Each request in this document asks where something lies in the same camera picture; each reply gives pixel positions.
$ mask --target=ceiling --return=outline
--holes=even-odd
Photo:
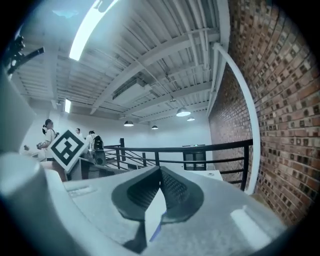
[[[69,58],[77,30],[94,0],[41,4],[24,23],[23,53],[45,53],[12,76],[28,99],[72,101],[78,114],[113,114],[153,122],[207,109],[213,51],[220,42],[216,0],[119,0]]]

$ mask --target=white wall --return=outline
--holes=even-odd
[[[154,148],[173,148],[194,145],[210,145],[211,133],[208,118],[205,111],[192,113],[194,121],[187,121],[188,117],[172,117],[157,121],[155,124],[159,129],[151,130]],[[159,153],[163,160],[183,161],[182,153]],[[206,159],[212,160],[212,152],[206,153]],[[183,170],[182,163],[160,163],[168,168],[179,168]]]
[[[152,130],[154,123],[135,123],[132,127],[124,126],[125,119],[113,120],[95,116],[80,115],[73,113],[57,112],[55,110],[32,108],[37,116],[22,143],[30,146],[30,150],[37,151],[36,144],[44,142],[42,126],[47,118],[54,123],[54,130],[63,133],[67,129],[75,131],[80,128],[86,137],[90,130],[103,139],[104,145],[118,145],[119,139],[124,138],[125,146],[128,148],[170,148],[186,145],[211,144],[211,134],[208,119],[205,112],[192,114],[196,120],[187,121],[187,117],[172,117],[160,120],[155,124],[159,127]],[[160,153],[160,159],[183,161],[182,153]],[[154,159],[153,153],[146,153],[147,158]],[[212,159],[212,153],[207,152],[207,160]],[[161,165],[183,169],[183,164],[162,163]]]

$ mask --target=brick wall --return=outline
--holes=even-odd
[[[301,220],[320,186],[320,78],[316,59],[291,20],[264,0],[229,1],[229,54],[253,97],[261,136],[255,192],[288,224]],[[212,143],[252,137],[240,86],[226,68],[210,117]],[[225,158],[239,149],[215,152]],[[241,162],[217,164],[220,170]],[[224,177],[238,179],[236,175]]]

